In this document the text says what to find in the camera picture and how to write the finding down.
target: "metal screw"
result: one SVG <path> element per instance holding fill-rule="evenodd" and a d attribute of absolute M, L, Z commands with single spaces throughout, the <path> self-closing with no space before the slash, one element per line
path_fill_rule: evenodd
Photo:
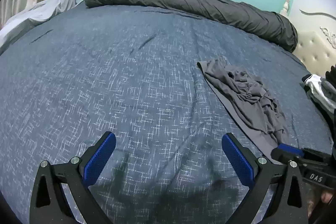
<path fill-rule="evenodd" d="M 294 168 L 297 167 L 297 163 L 295 161 L 291 161 L 289 164 L 291 167 L 294 167 Z"/>
<path fill-rule="evenodd" d="M 265 164 L 267 162 L 267 160 L 265 158 L 259 158 L 258 162 L 261 164 Z"/>
<path fill-rule="evenodd" d="M 76 164 L 76 163 L 78 163 L 79 162 L 79 158 L 78 157 L 73 157 L 72 159 L 71 159 L 71 163 L 72 164 Z"/>
<path fill-rule="evenodd" d="M 48 165 L 48 162 L 46 160 L 44 160 L 43 162 L 41 162 L 41 167 L 46 167 Z"/>

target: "black glove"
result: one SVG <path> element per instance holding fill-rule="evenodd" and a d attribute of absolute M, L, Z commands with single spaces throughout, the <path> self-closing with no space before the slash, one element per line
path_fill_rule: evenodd
<path fill-rule="evenodd" d="M 325 78 L 334 88 L 336 88 L 336 68 L 334 66 L 331 66 L 330 72 L 327 71 L 325 73 Z"/>

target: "cream leather upholstery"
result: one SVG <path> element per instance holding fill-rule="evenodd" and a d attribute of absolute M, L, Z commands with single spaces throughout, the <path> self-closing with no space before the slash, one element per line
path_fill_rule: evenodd
<path fill-rule="evenodd" d="M 321 77 L 336 64 L 336 49 L 323 42 L 316 32 L 298 32 L 298 44 L 293 54 L 310 73 Z"/>

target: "blue bedsheet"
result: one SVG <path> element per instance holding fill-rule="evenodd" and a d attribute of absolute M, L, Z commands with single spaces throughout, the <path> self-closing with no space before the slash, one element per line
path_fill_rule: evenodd
<path fill-rule="evenodd" d="M 225 223 L 248 189 L 221 137 L 232 132 L 260 153 L 196 66 L 218 57 L 263 78 L 292 145 L 330 152 L 329 128 L 300 86 L 308 72 L 292 54 L 185 13 L 82 3 L 0 56 L 0 190 L 23 224 L 39 163 L 67 162 L 106 130 L 117 146 L 90 189 L 114 223 Z"/>

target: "blue textured pad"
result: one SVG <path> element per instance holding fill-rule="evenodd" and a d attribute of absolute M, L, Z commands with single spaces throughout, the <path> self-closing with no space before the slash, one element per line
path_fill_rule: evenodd
<path fill-rule="evenodd" d="M 227 134 L 222 137 L 222 149 L 235 170 L 241 184 L 250 188 L 253 187 L 253 168 Z"/>
<path fill-rule="evenodd" d="M 286 144 L 284 144 L 284 143 L 281 143 L 281 144 L 279 144 L 278 148 L 281 149 L 281 150 L 284 150 L 284 151 L 286 151 L 286 152 L 289 152 L 289 153 L 293 153 L 293 154 L 295 154 L 295 155 L 298 155 L 298 156 L 300 156 L 300 157 L 302 157 L 302 158 L 304 157 L 304 153 L 303 153 L 303 151 L 302 151 L 301 149 L 296 148 L 296 147 L 293 147 L 293 146 L 290 146 L 290 145 L 286 145 Z"/>
<path fill-rule="evenodd" d="M 116 147 L 116 136 L 110 133 L 84 167 L 83 185 L 94 185 Z"/>

